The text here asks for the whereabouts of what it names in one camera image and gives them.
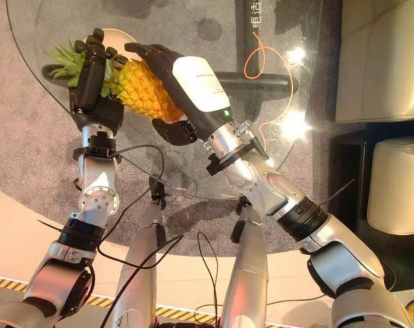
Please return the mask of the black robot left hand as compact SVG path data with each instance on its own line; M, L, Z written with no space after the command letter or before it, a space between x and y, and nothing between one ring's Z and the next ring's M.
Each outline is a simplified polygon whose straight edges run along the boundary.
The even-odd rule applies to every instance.
M95 28L86 41L77 40L75 49L85 51L77 86L71 87L70 113L77 128L95 124L108 128L116 135L124 120L124 105L103 92L105 70L109 56L103 44L105 33Z

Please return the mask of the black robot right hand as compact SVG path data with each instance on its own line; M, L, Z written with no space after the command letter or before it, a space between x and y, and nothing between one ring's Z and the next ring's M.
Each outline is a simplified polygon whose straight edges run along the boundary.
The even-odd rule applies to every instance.
M124 49L146 61L186 120L152 125L169 144L185 146L198 139L207 141L219 128L234 119L230 100L220 81L202 57L184 56L160 44L126 43Z

